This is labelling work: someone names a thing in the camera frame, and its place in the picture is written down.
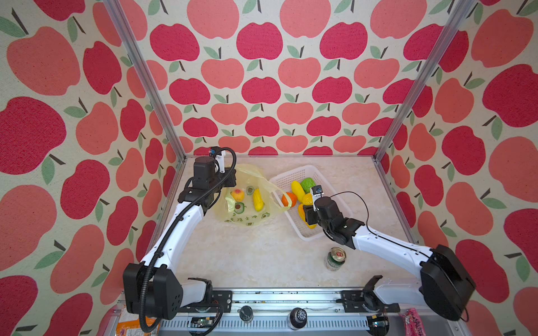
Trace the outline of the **peach toy fruit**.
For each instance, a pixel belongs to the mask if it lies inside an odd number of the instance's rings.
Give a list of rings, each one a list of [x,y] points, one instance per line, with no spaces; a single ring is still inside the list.
[[[242,189],[234,189],[231,191],[231,196],[235,200],[235,202],[243,202],[245,198],[245,192]]]

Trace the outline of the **yellow orange mango toy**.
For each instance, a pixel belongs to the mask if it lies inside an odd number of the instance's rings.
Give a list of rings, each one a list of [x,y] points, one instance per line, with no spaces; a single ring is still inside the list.
[[[317,227],[316,224],[309,224],[307,221],[306,221],[306,216],[305,216],[305,209],[304,209],[304,205],[303,204],[300,204],[298,206],[298,215],[300,216],[301,220],[304,222],[304,224],[309,227],[311,230],[315,229]]]

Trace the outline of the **small yellow toy fruit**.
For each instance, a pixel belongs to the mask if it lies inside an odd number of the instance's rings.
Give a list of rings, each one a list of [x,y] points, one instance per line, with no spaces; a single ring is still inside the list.
[[[313,196],[311,193],[307,193],[303,196],[301,203],[304,206],[312,206],[313,205]]]

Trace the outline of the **yellow plastic bag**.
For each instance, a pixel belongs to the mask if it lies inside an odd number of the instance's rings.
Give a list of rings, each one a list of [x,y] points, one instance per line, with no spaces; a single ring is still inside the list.
[[[286,192],[267,180],[258,167],[239,164],[235,170],[236,186],[224,188],[220,199],[213,207],[213,210],[216,211],[216,217],[220,221],[251,227],[269,221],[290,209],[284,207],[281,202],[281,198]],[[245,192],[243,202],[235,202],[231,196],[231,191],[237,188]],[[253,193],[257,188],[260,189],[265,203],[260,212],[254,209],[253,203]]]

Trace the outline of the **yellow elongated toy fruit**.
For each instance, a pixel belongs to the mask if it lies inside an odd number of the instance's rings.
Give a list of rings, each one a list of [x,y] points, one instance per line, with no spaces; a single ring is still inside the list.
[[[305,191],[304,191],[302,185],[297,181],[293,181],[291,183],[291,191],[296,196],[298,202],[302,203],[303,198],[305,197]]]

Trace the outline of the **orange toy fruit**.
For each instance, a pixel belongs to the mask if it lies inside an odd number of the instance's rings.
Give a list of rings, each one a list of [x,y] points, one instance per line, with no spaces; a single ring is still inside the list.
[[[282,205],[284,207],[293,208],[296,206],[296,203],[298,202],[297,196],[295,196],[294,193],[285,193],[281,198]]]

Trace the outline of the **green toy fruit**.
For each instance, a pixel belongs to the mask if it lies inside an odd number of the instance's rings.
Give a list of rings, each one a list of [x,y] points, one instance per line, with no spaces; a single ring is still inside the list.
[[[316,182],[310,177],[307,177],[304,180],[302,180],[300,184],[301,184],[301,187],[304,190],[305,194],[310,193],[312,187],[317,185]]]

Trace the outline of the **yellow banana toy fruit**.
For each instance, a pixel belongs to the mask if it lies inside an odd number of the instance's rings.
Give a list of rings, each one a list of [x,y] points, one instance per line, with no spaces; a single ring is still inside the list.
[[[253,193],[253,203],[254,203],[254,209],[257,212],[262,211],[265,206],[265,203],[263,201],[259,188],[257,188]]]

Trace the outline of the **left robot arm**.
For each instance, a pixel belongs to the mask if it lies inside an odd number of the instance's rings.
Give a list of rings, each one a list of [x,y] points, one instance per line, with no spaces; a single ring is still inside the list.
[[[208,156],[196,158],[193,177],[179,194],[172,220],[142,261],[130,263],[123,272],[127,311],[138,315],[144,332],[163,319],[173,319],[183,307],[213,305],[211,281],[190,278],[180,283],[174,268],[221,190],[236,185],[236,164],[237,156],[228,147],[212,147]]]

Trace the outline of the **black round knob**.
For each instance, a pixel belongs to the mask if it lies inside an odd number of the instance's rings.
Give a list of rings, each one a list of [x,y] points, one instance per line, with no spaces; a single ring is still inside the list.
[[[301,330],[308,323],[308,314],[305,309],[296,307],[287,317],[287,325],[292,330]]]

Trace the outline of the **pink snack packet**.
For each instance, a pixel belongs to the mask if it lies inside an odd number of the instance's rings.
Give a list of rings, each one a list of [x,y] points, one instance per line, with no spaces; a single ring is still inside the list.
[[[405,336],[426,336],[422,319],[416,308],[407,309],[400,317],[403,319]]]

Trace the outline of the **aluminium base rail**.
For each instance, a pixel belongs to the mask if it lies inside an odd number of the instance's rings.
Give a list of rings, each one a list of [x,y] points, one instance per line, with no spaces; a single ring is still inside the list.
[[[212,306],[183,307],[153,335],[470,335],[427,307],[399,304],[370,312],[361,288],[217,288]]]

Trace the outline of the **left aluminium corner post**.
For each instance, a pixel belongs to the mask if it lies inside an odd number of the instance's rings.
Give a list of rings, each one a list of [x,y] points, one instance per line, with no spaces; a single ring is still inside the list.
[[[120,1],[116,0],[105,0],[104,4],[113,25],[115,26],[116,31],[118,32],[120,39],[127,50],[127,54],[133,63],[133,67],[137,72],[147,97],[151,102],[156,115],[158,116],[158,120],[163,126],[163,131],[171,143],[172,149],[175,151],[179,163],[184,164],[186,161],[186,154],[179,141],[179,137],[175,132],[175,126],[173,126],[172,119],[168,113],[168,109],[165,106],[164,101],[161,98],[149,66],[141,53],[134,32],[130,27],[129,20],[127,19],[122,5],[120,4]]]

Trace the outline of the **aluminium corner post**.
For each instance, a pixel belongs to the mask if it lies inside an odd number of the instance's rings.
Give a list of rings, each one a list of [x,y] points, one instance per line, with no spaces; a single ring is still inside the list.
[[[149,66],[141,53],[134,32],[130,27],[129,20],[127,19],[122,5],[120,4],[120,1],[116,0],[105,0],[104,4],[113,25],[115,26],[116,31],[118,32],[120,39],[127,50],[127,54],[133,63],[133,67],[137,72],[147,97],[151,102],[156,115],[158,116],[158,120],[163,126],[163,131],[171,143],[172,149],[175,151],[179,163],[184,164],[186,161],[186,154],[179,141],[179,137],[175,132],[175,126],[173,126],[172,119],[168,113],[168,109],[165,106],[164,101],[161,98]]]
[[[376,151],[374,156],[375,164],[379,164],[381,162],[390,144],[393,143],[396,134],[398,133],[400,127],[403,125],[404,119],[411,111],[413,105],[416,103],[425,85],[429,81],[430,76],[437,69],[441,58],[446,54],[446,51],[453,39],[455,38],[458,29],[467,18],[474,4],[475,1],[462,0],[458,1],[458,3],[455,5],[454,10],[449,15],[448,21],[445,24],[444,28],[441,30],[439,38],[434,44],[430,55],[425,60],[425,65],[419,71],[418,77],[415,79],[413,85],[411,86],[411,89],[409,90],[409,93],[406,96],[406,99],[404,100],[402,106],[398,109],[398,112],[396,112],[396,116],[391,126],[389,127],[389,130],[383,137],[381,144],[378,147],[378,150]]]

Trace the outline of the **right aluminium corner post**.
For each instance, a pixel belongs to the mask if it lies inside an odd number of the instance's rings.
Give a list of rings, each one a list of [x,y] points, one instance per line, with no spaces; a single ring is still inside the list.
[[[474,4],[475,1],[462,0],[458,1],[458,3],[455,5],[454,10],[449,15],[448,21],[445,24],[444,28],[441,30],[439,38],[434,44],[430,55],[425,60],[425,65],[419,71],[418,77],[415,79],[413,85],[411,86],[411,89],[409,90],[409,93],[406,96],[406,99],[404,100],[402,106],[398,109],[398,112],[396,112],[396,116],[391,126],[389,127],[389,130],[383,137],[381,144],[378,147],[378,150],[376,151],[374,156],[375,164],[379,164],[381,162],[390,144],[393,143],[396,134],[398,133],[400,127],[403,125],[404,119],[411,111],[413,105],[416,103],[425,85],[429,81],[430,76],[437,69],[441,58],[446,54],[446,51],[453,39],[455,38],[458,29],[467,18]]]

